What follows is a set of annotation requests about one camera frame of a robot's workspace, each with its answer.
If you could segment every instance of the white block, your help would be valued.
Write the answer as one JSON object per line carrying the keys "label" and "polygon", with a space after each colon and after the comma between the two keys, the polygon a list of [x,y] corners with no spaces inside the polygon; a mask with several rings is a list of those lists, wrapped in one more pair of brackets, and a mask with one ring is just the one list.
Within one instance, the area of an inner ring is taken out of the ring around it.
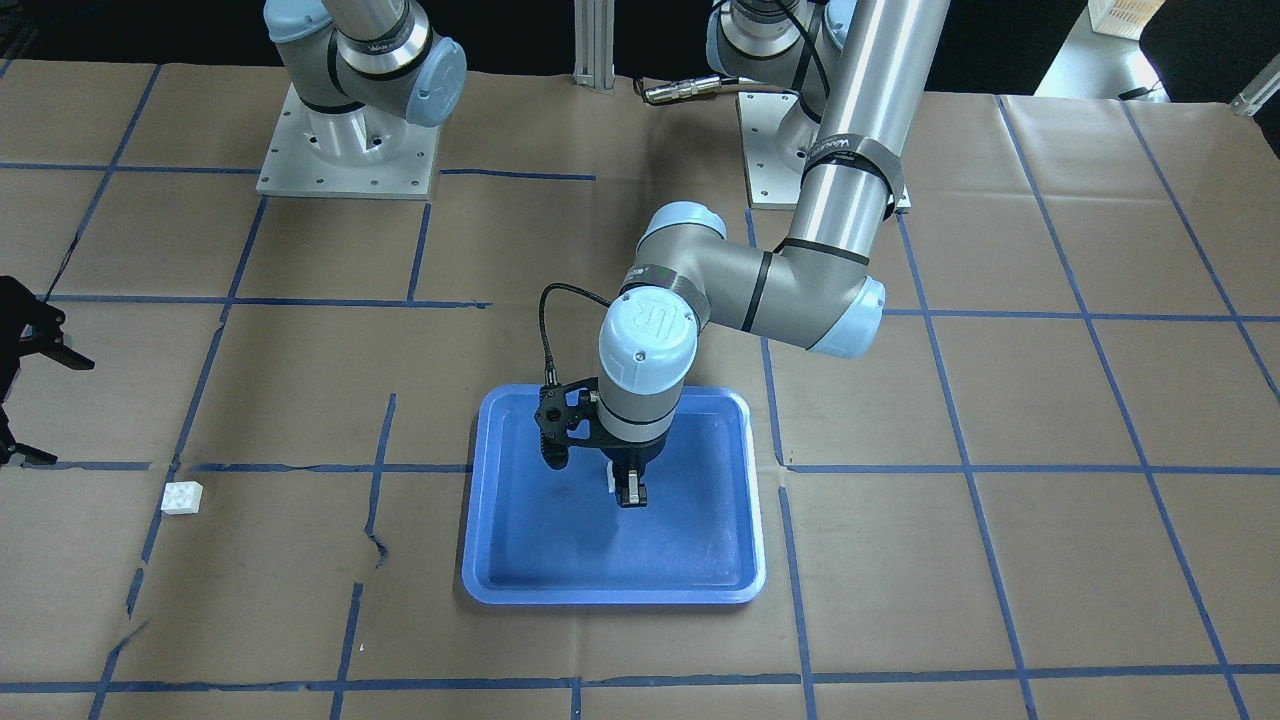
{"label": "white block", "polygon": [[160,510],[165,515],[191,515],[200,510],[200,495],[204,487],[197,482],[165,483]]}

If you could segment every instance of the light blue joint cap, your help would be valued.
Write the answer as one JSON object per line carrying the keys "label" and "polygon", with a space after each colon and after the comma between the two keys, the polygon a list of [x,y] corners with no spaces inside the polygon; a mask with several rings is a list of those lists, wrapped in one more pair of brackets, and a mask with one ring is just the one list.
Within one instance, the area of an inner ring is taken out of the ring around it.
{"label": "light blue joint cap", "polygon": [[320,0],[266,0],[262,19],[271,42],[285,44],[329,27],[333,15]]}
{"label": "light blue joint cap", "polygon": [[600,368],[620,388],[658,395],[685,379],[698,354],[698,318],[675,292],[628,290],[600,325]]}
{"label": "light blue joint cap", "polygon": [[404,119],[425,128],[439,126],[453,114],[466,79],[467,54],[453,38],[442,37],[417,72]]}
{"label": "light blue joint cap", "polygon": [[724,227],[724,220],[722,220],[719,215],[712,213],[710,209],[701,202],[677,200],[658,208],[658,211],[653,214],[653,219],[649,220],[649,228],[645,229],[644,234],[640,237],[640,242],[644,242],[644,238],[660,231],[662,228],[690,223],[707,225],[708,228],[718,232],[722,238],[728,238],[728,228]]}
{"label": "light blue joint cap", "polygon": [[827,3],[827,33],[837,49],[845,49],[849,40],[849,23],[854,22],[854,8],[858,0],[828,0]]}
{"label": "light blue joint cap", "polygon": [[719,8],[707,18],[707,64],[722,76],[730,74],[724,69],[724,61],[719,59]]}
{"label": "light blue joint cap", "polygon": [[822,336],[812,350],[852,360],[861,357],[876,340],[881,316],[884,314],[884,284],[867,275],[863,290],[849,304],[845,314]]}

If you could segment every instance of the cable connector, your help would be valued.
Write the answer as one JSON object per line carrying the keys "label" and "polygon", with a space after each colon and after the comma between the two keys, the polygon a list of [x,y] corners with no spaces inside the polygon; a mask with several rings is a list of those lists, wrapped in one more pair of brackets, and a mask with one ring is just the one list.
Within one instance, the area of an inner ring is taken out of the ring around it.
{"label": "cable connector", "polygon": [[664,105],[678,100],[687,100],[695,95],[710,95],[724,86],[724,78],[719,76],[707,76],[694,79],[682,79],[646,88],[644,101],[650,105]]}

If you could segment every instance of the white basket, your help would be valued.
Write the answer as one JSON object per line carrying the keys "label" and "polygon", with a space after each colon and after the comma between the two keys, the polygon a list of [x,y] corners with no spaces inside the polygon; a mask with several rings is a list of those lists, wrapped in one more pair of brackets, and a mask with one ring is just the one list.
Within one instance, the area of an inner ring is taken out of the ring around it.
{"label": "white basket", "polygon": [[1093,32],[1138,40],[1165,0],[1089,0]]}

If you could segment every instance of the blue grid line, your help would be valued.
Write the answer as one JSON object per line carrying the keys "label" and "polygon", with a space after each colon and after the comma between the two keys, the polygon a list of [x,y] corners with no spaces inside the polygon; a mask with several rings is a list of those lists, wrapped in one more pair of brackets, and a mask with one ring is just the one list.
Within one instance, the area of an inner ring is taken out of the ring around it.
{"label": "blue grid line", "polygon": [[[1014,123],[1009,117],[1009,110],[1005,108],[1005,101],[1001,97],[996,97],[996,106],[1000,109],[1000,115],[1004,119],[1005,128],[1009,131],[1009,137],[1012,140],[1014,151],[1018,154],[1018,160],[1023,167],[1023,173],[1027,176],[1027,182],[1032,188],[1032,193],[1036,196],[1036,204],[1039,206],[1041,217],[1044,220],[1044,227],[1048,229],[1050,240],[1053,242],[1053,249],[1057,251],[1059,260],[1062,264],[1062,270],[1066,274],[1068,282],[1071,284],[1071,293],[1075,296],[1075,301],[1080,307],[1080,313],[1088,315],[1088,307],[1084,302],[1084,296],[1080,292],[1080,287],[1075,281],[1075,273],[1071,270],[1071,264],[1066,258],[1066,252],[1062,249],[1062,243],[1057,236],[1057,228],[1053,224],[1052,217],[1050,217],[1048,206],[1044,204],[1044,197],[1041,195],[1036,177],[1032,173],[1030,165],[1027,161],[1027,155],[1023,151],[1021,141],[1018,137],[1018,132],[1014,129]],[[1128,113],[1128,109],[1121,104],[1121,109]],[[1204,600],[1201,597],[1199,587],[1196,583],[1196,577],[1192,574],[1190,564],[1187,561],[1187,555],[1183,551],[1183,544],[1178,539],[1178,532],[1174,529],[1172,519],[1169,515],[1169,509],[1165,506],[1165,500],[1160,492],[1160,486],[1156,483],[1156,477],[1152,473],[1149,464],[1147,461],[1147,454],[1142,446],[1142,438],[1138,437],[1137,425],[1134,425],[1133,416],[1129,413],[1129,407],[1124,401],[1124,396],[1120,392],[1120,384],[1116,380],[1115,373],[1111,369],[1110,361],[1107,361],[1106,350],[1102,347],[1102,340],[1098,337],[1097,328],[1093,320],[1085,316],[1084,325],[1089,331],[1089,338],[1093,341],[1093,348],[1098,355],[1098,361],[1102,364],[1102,370],[1106,374],[1107,384],[1111,387],[1111,393],[1115,397],[1116,405],[1120,409],[1120,416],[1124,419],[1125,429],[1129,433],[1129,438],[1133,441],[1134,451],[1138,455],[1138,462],[1144,468],[1147,477],[1147,486],[1151,489],[1152,500],[1156,503],[1156,509],[1160,512],[1160,520],[1165,525],[1165,533],[1169,536],[1169,541],[1172,544],[1174,555],[1178,557],[1178,565],[1181,568],[1183,577],[1187,580],[1187,588],[1196,602],[1196,610],[1199,612],[1201,621],[1204,625],[1204,633],[1208,635],[1210,644],[1213,647],[1213,655],[1217,656],[1217,662],[1221,669],[1222,676],[1226,679],[1228,689],[1231,692],[1231,700],[1235,701],[1235,708],[1240,715],[1240,720],[1249,720],[1249,711],[1244,706],[1244,698],[1240,694],[1240,688],[1235,683],[1235,676],[1231,673],[1231,667],[1226,660],[1226,653],[1222,650],[1222,643],[1217,637],[1217,630],[1213,628],[1213,620],[1208,615],[1208,609],[1204,606]]]}
{"label": "blue grid line", "polygon": [[348,680],[343,692],[371,691],[544,691],[568,689],[575,678],[436,678]]}
{"label": "blue grid line", "polygon": [[1280,468],[1244,468],[1221,465],[786,465],[792,473],[809,474],[931,474],[963,473],[965,468],[974,473],[1130,473],[1135,475],[1148,471],[1160,475],[1280,475]]}
{"label": "blue grid line", "polygon": [[572,684],[570,684],[568,720],[580,720],[581,717],[582,717],[582,679],[573,678]]}
{"label": "blue grid line", "polygon": [[124,598],[124,612],[133,618],[133,606],[138,602],[138,593],[142,591],[142,568],[133,570],[133,582],[129,583],[129,594]]}
{"label": "blue grid line", "polygon": [[0,170],[91,170],[105,173],[110,165],[55,164],[55,163],[0,163]]}
{"label": "blue grid line", "polygon": [[684,688],[736,685],[799,685],[803,676],[795,673],[760,675],[625,675],[604,680],[581,680],[585,688]]}
{"label": "blue grid line", "polygon": [[119,165],[124,173],[188,173],[196,176],[256,176],[259,168],[184,168],[173,165]]}
{"label": "blue grid line", "polygon": [[[81,295],[81,293],[54,293],[51,302],[127,302],[127,304],[166,304],[166,305],[221,305],[225,297],[215,295]],[[413,309],[480,309],[493,306],[490,301],[483,300],[376,300],[376,299],[343,299],[343,297],[234,297],[232,305],[306,305],[321,307],[413,307]],[[1156,315],[1140,313],[1041,313],[1019,310],[919,310],[914,307],[886,307],[886,315],[900,315],[910,318],[1019,318],[1019,319],[1048,319],[1048,320],[1142,320],[1142,322],[1176,322],[1176,323],[1280,323],[1280,315]]]}
{"label": "blue grid line", "polygon": [[129,641],[132,641],[146,626],[147,624],[142,623],[141,625],[134,628],[133,632],[131,632],[128,635],[124,635],[124,638],[120,642],[115,643],[115,647],[113,647],[111,651],[106,653],[106,662],[102,664],[102,678],[97,682],[97,685],[93,688],[93,703],[90,705],[88,708],[88,720],[97,720],[99,716],[101,716],[102,714],[102,703],[106,702],[106,692],[111,684],[111,675],[115,674],[115,664],[119,662],[120,660],[120,651],[123,651],[124,646],[129,644]]}
{"label": "blue grid line", "polygon": [[347,630],[342,638],[342,657],[338,660],[338,680],[333,689],[333,703],[329,706],[329,720],[342,717],[342,696],[347,689],[347,670],[351,669],[351,646],[356,642],[356,624],[360,621],[360,596],[364,592],[364,583],[356,583],[351,588],[351,609],[347,611]]}
{"label": "blue grid line", "polygon": [[856,685],[878,683],[972,683],[979,680],[1016,680],[1018,670],[934,670],[818,673],[813,682],[820,685]]}
{"label": "blue grid line", "polygon": [[[244,268],[248,265],[250,254],[253,252],[253,241],[257,238],[257,228],[261,225],[262,215],[265,213],[266,197],[262,197],[257,202],[257,213],[253,215],[253,223],[250,225],[248,237],[244,240],[244,249],[241,251],[239,263],[236,265],[236,274],[232,277],[230,288],[227,291],[227,301],[223,304],[223,311],[218,318],[218,328],[214,329],[214,336],[209,341],[209,350],[205,352],[205,363],[200,368],[200,377],[196,379],[196,388],[191,393],[191,402],[187,405],[187,415],[183,418],[182,429],[178,432],[178,442],[175,443],[173,456],[169,460],[169,470],[165,473],[165,484],[173,482],[174,477],[178,474],[178,468],[182,465],[182,451],[187,447],[187,437],[196,421],[196,410],[198,410],[200,400],[205,395],[205,386],[209,383],[209,375],[214,369],[214,359],[218,356],[218,348],[223,343],[223,332],[227,329],[227,322],[230,318],[230,299],[236,297],[236,292],[239,290],[241,279],[244,277]],[[156,498],[155,511],[151,516],[151,528],[147,530],[146,541],[142,543],[143,565],[151,561],[151,551],[155,548],[156,536],[160,532],[160,503],[163,501],[164,492],[161,492],[160,497]]]}
{"label": "blue grid line", "polygon": [[[911,282],[915,284],[915,293],[920,300],[920,307],[929,309],[929,300],[924,293],[924,281],[920,277],[920,268],[911,250],[911,234],[906,229],[906,220],[897,215],[897,229],[902,236],[902,249],[906,252],[906,261],[911,269]],[[960,452],[960,462],[964,466],[965,484],[969,487],[969,500],[973,502],[974,516],[978,520],[978,532],[982,536],[982,548],[987,555],[987,565],[991,569],[991,580],[996,589],[996,601],[1000,603],[1000,614],[1005,621],[1005,633],[1009,635],[1009,648],[1014,656],[1014,667],[1018,671],[1018,684],[1023,691],[1023,703],[1027,706],[1028,720],[1038,720],[1036,712],[1036,698],[1032,694],[1030,676],[1027,674],[1027,662],[1023,660],[1021,643],[1018,641],[1018,629],[1014,626],[1014,612],[1009,605],[1009,593],[1005,592],[1005,580],[1000,571],[1000,561],[996,557],[996,546],[991,539],[991,530],[987,527],[987,514],[982,506],[982,495],[978,492],[978,480],[974,477],[973,466],[969,461],[969,448],[964,441],[964,430],[960,428],[960,414],[956,411],[955,396],[951,393],[951,380],[947,377],[946,364],[942,361],[942,346],[938,342],[938,333],[933,327],[933,318],[924,316],[924,329],[929,336],[929,347],[933,350],[933,363],[938,369],[938,380],[942,383],[942,398],[947,405],[947,416],[951,419],[951,432],[955,434],[956,448]]]}
{"label": "blue grid line", "polygon": [[[759,247],[755,237],[755,217],[751,214],[751,209],[748,208],[744,213],[746,218],[746,243],[751,247]],[[778,424],[778,397],[777,389],[773,387],[773,357],[769,355],[769,341],[768,338],[760,338],[760,360],[764,364],[764,395],[769,402],[769,432],[773,434],[773,457],[777,460],[778,465],[786,465],[782,461],[782,428]]]}
{"label": "blue grid line", "polygon": [[[1280,675],[1280,664],[1233,665],[1236,675]],[[1066,678],[1180,678],[1217,675],[1217,665],[1115,665],[1080,667],[1030,667],[1033,679]],[[965,683],[980,680],[1014,680],[1016,670],[887,670],[869,673],[814,673],[819,685],[883,684],[883,683]],[[189,692],[343,692],[375,691],[461,691],[461,689],[563,689],[582,688],[669,688],[669,687],[740,687],[799,685],[800,675],[777,673],[763,675],[628,675],[602,680],[580,678],[388,678],[367,680],[278,680],[271,683],[206,683],[165,680],[113,680],[106,693],[189,693]],[[0,683],[0,694],[86,694],[97,692],[100,682],[15,682]]]}
{"label": "blue grid line", "polygon": [[421,474],[466,474],[471,471],[470,464],[416,464],[416,462],[381,462],[367,465],[284,465],[275,462],[198,462],[188,465],[189,473],[421,473]]}
{"label": "blue grid line", "polygon": [[800,652],[800,684],[804,687],[804,705],[809,720],[818,720],[818,697],[813,691],[813,665],[809,660],[809,630],[804,621],[804,594],[800,592],[800,564],[796,557],[796,539],[791,527],[791,501],[787,488],[778,488],[782,509],[782,536],[787,546],[787,571],[791,577],[791,606],[796,616],[796,642]]}
{"label": "blue grid line", "polygon": [[515,170],[488,170],[483,168],[448,168],[440,170],[442,176],[489,176],[495,178],[524,178],[524,179],[559,179],[559,181],[586,181],[595,182],[595,176],[581,176],[573,173],[522,173]]}
{"label": "blue grid line", "polygon": [[444,300],[346,300],[338,297],[216,297],[180,295],[54,295],[51,302],[127,302],[160,305],[279,305],[279,306],[319,306],[319,307],[412,307],[412,309],[479,309],[485,310],[493,302],[485,301],[444,301]]}
{"label": "blue grid line", "polygon": [[378,436],[378,452],[374,457],[372,479],[369,482],[369,519],[365,521],[365,536],[378,546],[378,565],[381,568],[387,562],[387,546],[374,533],[374,523],[378,520],[378,498],[383,489],[383,464],[387,461],[387,441],[392,434],[392,420],[396,418],[396,393],[387,398],[387,415],[383,418],[383,429]]}
{"label": "blue grid line", "polygon": [[109,470],[124,473],[145,473],[151,469],[150,462],[88,462],[81,460],[58,461],[52,465],[22,465],[26,470]]}
{"label": "blue grid line", "polygon": [[431,204],[428,202],[422,205],[422,222],[417,228],[417,247],[413,250],[413,268],[408,274],[408,292],[404,293],[404,301],[412,302],[413,293],[417,292],[417,275],[422,270],[422,254],[426,252],[426,231],[431,224]]}
{"label": "blue grid line", "polygon": [[886,315],[905,315],[911,318],[1030,318],[1038,320],[1143,320],[1172,323],[1277,323],[1280,315],[1193,315],[1172,313],[1050,313],[1041,310],[920,310],[915,307],[886,307]]}
{"label": "blue grid line", "polygon": [[1165,187],[1165,192],[1169,195],[1169,201],[1174,204],[1174,210],[1178,211],[1178,218],[1183,222],[1183,227],[1187,228],[1187,237],[1190,238],[1192,245],[1196,246],[1196,254],[1199,255],[1201,263],[1204,264],[1204,270],[1208,272],[1210,279],[1213,281],[1213,287],[1217,288],[1217,295],[1222,299],[1222,304],[1226,305],[1228,314],[1235,319],[1235,327],[1240,331],[1240,337],[1244,338],[1244,345],[1248,346],[1249,354],[1253,355],[1253,363],[1262,372],[1262,378],[1267,382],[1267,387],[1271,388],[1271,395],[1275,396],[1276,401],[1280,402],[1280,388],[1276,387],[1276,380],[1267,370],[1267,364],[1262,360],[1262,355],[1258,352],[1257,346],[1253,345],[1253,338],[1249,336],[1249,331],[1244,327],[1240,320],[1239,313],[1235,311],[1235,304],[1226,293],[1226,287],[1222,281],[1217,277],[1217,272],[1213,270],[1213,264],[1210,263],[1208,254],[1204,251],[1204,246],[1199,241],[1199,236],[1196,234],[1196,229],[1192,228],[1190,218],[1183,210],[1183,204],[1179,202],[1178,195],[1174,193],[1174,187],[1169,184],[1169,178],[1165,177],[1165,172],[1160,168],[1160,163],[1156,160],[1156,154],[1151,151],[1151,145],[1147,143],[1147,137],[1142,135],[1142,129],[1138,127],[1137,119],[1129,110],[1128,105],[1120,104],[1120,109],[1124,111],[1125,118],[1129,120],[1129,127],[1133,128],[1134,135],[1138,137],[1138,143],[1142,145],[1142,151],[1147,154],[1147,160],[1151,161],[1151,168],[1156,170],[1156,177],[1160,178],[1160,184]]}

